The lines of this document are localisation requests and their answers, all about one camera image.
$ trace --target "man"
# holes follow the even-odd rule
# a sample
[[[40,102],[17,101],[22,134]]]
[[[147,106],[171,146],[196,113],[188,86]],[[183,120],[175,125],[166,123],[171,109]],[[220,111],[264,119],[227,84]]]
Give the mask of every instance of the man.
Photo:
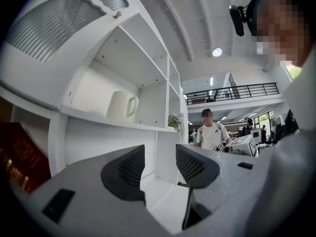
[[[266,136],[267,131],[265,129],[266,129],[266,126],[263,125],[262,129],[261,129],[261,141],[262,141],[262,143],[266,143],[266,141],[267,141],[267,136]]]
[[[222,124],[214,124],[213,113],[210,109],[202,111],[202,119],[204,125],[197,131],[197,147],[201,146],[204,149],[216,150],[219,144],[223,145],[223,140],[226,141],[226,145],[232,142],[226,128]]]
[[[245,136],[246,135],[246,130],[252,130],[252,126],[253,126],[253,122],[252,122],[252,119],[249,118],[248,119],[248,122],[247,122],[247,125],[245,125],[241,131],[241,135],[242,136]]]
[[[194,130],[194,133],[192,134],[193,137],[193,143],[197,143],[197,139],[198,139],[198,130]]]

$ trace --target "white sleeve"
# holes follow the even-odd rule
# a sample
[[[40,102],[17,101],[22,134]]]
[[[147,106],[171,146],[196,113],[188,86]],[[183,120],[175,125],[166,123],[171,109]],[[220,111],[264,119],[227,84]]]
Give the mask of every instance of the white sleeve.
[[[222,125],[222,124],[219,124],[221,126],[221,132],[222,132],[222,139],[224,141],[227,141],[230,137],[229,137],[229,134],[226,130],[226,128]]]
[[[202,141],[202,134],[199,132],[199,129],[197,130],[197,143],[201,143]]]

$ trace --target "ceiling light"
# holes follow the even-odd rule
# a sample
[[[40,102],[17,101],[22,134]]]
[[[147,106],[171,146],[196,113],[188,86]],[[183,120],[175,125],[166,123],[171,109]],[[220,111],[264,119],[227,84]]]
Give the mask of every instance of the ceiling light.
[[[218,57],[221,56],[223,50],[217,47],[216,49],[213,50],[213,56]]]
[[[256,115],[257,113],[253,113],[253,114],[251,114],[250,116],[248,116],[248,117],[251,117],[251,116],[254,116],[254,115]]]

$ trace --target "white t-shirt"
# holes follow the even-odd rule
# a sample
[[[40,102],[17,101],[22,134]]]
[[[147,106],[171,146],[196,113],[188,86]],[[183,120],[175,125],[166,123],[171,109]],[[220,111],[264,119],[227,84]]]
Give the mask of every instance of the white t-shirt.
[[[201,128],[197,131],[197,142],[201,143],[202,141],[202,148],[216,150],[219,144],[223,144],[223,140],[227,141],[229,138],[227,130],[222,124],[219,125],[221,129],[218,129],[217,125],[213,124],[210,127],[203,125],[202,133],[200,133]]]

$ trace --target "black cap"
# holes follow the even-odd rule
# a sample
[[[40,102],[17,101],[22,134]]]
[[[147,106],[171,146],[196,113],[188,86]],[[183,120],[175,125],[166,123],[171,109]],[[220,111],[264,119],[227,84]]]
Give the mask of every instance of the black cap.
[[[205,109],[202,111],[202,117],[212,117],[213,113],[211,112],[210,109]]]

